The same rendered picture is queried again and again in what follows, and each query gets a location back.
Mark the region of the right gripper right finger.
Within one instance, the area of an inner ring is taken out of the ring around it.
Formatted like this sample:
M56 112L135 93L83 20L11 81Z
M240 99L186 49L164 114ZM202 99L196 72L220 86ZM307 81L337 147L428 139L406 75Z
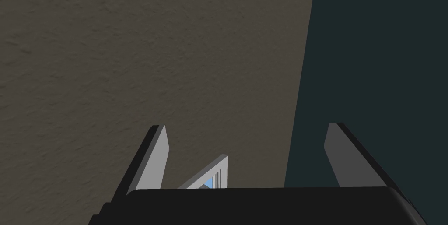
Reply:
M344 123L329 123L324 150L340 187L390 187L403 194Z

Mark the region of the white framed window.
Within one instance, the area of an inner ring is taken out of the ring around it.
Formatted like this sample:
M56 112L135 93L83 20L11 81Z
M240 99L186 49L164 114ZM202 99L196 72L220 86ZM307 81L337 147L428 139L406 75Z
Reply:
M220 189L228 187L228 156L220 155L193 175L179 189Z

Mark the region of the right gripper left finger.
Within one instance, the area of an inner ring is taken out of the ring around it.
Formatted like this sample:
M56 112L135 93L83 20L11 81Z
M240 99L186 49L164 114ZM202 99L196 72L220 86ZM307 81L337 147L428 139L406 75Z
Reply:
M153 125L126 170L115 196L125 197L134 190L160 189L168 154L165 125Z

